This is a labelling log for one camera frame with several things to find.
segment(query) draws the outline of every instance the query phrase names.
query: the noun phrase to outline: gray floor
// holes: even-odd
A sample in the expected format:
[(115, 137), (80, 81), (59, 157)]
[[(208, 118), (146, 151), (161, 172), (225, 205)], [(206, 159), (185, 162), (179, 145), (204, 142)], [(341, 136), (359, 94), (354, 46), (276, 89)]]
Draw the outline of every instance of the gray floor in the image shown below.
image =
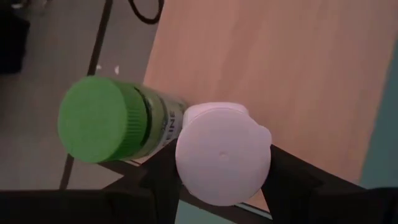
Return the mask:
[[(157, 1), (135, 1), (155, 15)], [(66, 152), (57, 135), (60, 102), (83, 78), (93, 50), (104, 1), (41, 0), (27, 16), (31, 22), (24, 68), (0, 77), (0, 190), (58, 189)], [(157, 26), (132, 13), (127, 1), (114, 1), (97, 75), (142, 82)], [(101, 189), (121, 176), (75, 161), (69, 189)], [(176, 223), (230, 223), (181, 202)]]

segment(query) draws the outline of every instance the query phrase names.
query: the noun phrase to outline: plastic bottle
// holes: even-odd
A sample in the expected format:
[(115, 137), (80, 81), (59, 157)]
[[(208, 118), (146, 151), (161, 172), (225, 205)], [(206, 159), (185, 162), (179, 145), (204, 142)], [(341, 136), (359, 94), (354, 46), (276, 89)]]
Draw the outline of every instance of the plastic bottle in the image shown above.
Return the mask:
[(141, 85), (87, 77), (65, 95), (58, 135), (85, 162), (138, 159), (178, 137), (185, 105)]

